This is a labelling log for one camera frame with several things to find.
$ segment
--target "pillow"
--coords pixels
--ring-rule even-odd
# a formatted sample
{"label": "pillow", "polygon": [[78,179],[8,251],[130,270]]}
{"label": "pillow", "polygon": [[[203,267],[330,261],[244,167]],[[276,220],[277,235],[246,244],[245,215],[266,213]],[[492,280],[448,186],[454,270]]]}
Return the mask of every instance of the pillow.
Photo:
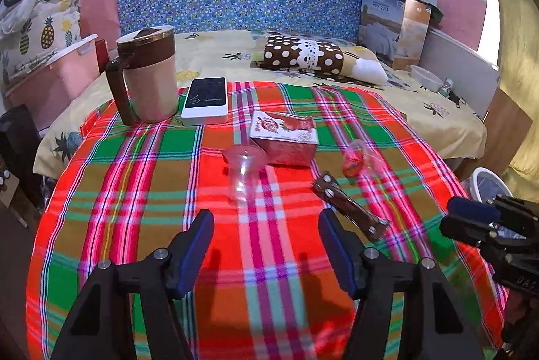
{"label": "pillow", "polygon": [[348,77],[375,85],[387,82],[376,56],[364,47],[340,46],[329,40],[270,36],[257,40],[253,59],[260,67],[316,77]]}
{"label": "pillow", "polygon": [[5,88],[80,40],[79,0],[22,0],[0,17],[0,58]]}

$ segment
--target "red plaid cloth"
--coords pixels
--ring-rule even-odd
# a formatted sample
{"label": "red plaid cloth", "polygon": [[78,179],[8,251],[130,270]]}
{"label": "red plaid cloth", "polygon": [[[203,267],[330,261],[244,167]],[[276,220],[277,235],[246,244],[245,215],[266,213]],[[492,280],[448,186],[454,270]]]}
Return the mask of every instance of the red plaid cloth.
{"label": "red plaid cloth", "polygon": [[[184,127],[178,117],[125,127],[111,104],[87,136],[44,214],[28,278],[33,360],[48,358],[80,286],[102,258],[142,259],[186,230],[201,208],[216,227],[195,289],[176,304],[195,358],[339,358],[355,314],[317,230],[324,203],[312,181],[328,170],[343,190],[390,227],[376,247],[396,260],[433,257],[470,318],[499,341],[505,292],[476,249],[441,236],[448,199],[463,189],[398,111],[361,89],[275,83],[228,85],[227,124]],[[185,100],[181,94],[180,106]],[[231,204],[222,150],[248,141],[254,109],[314,118],[320,145],[311,167],[266,167],[257,200]],[[379,180],[342,175],[342,151],[369,140],[384,159]],[[402,297],[393,304],[387,356],[397,353]],[[149,358],[139,299],[138,358]]]}

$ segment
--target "red box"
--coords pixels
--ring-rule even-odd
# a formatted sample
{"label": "red box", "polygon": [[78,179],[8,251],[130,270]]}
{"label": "red box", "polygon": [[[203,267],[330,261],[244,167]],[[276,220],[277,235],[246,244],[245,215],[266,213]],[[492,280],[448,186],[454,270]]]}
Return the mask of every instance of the red box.
{"label": "red box", "polygon": [[249,137],[268,155],[268,163],[308,167],[318,134],[312,117],[254,111]]}

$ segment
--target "clear plastic cup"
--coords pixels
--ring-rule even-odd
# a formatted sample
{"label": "clear plastic cup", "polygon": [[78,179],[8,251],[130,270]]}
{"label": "clear plastic cup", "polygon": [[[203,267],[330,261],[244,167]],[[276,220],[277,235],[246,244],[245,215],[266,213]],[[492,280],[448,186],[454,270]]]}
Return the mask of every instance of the clear plastic cup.
{"label": "clear plastic cup", "polygon": [[267,165],[264,150],[257,146],[235,145],[223,152],[228,161],[228,196],[236,201],[252,201],[256,196],[259,171]]}

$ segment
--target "brown handle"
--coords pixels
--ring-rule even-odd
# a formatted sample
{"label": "brown handle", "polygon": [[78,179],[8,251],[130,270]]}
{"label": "brown handle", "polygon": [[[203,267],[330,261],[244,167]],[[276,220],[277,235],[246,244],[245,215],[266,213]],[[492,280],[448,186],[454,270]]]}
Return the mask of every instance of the brown handle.
{"label": "brown handle", "polygon": [[104,69],[107,75],[108,86],[112,92],[112,98],[114,98],[118,112],[120,112],[120,118],[126,126],[135,124],[135,115],[131,111],[126,84],[123,81],[123,70],[131,65],[132,60],[133,56],[129,56],[123,60],[118,57],[108,63]]}
{"label": "brown handle", "polygon": [[103,74],[105,67],[110,62],[106,40],[99,39],[95,41],[95,53],[98,57],[99,74]]}
{"label": "brown handle", "polygon": [[313,182],[313,188],[320,198],[332,204],[342,215],[361,229],[368,240],[376,241],[384,234],[388,222],[371,214],[355,200],[349,198],[329,172],[322,173]]}

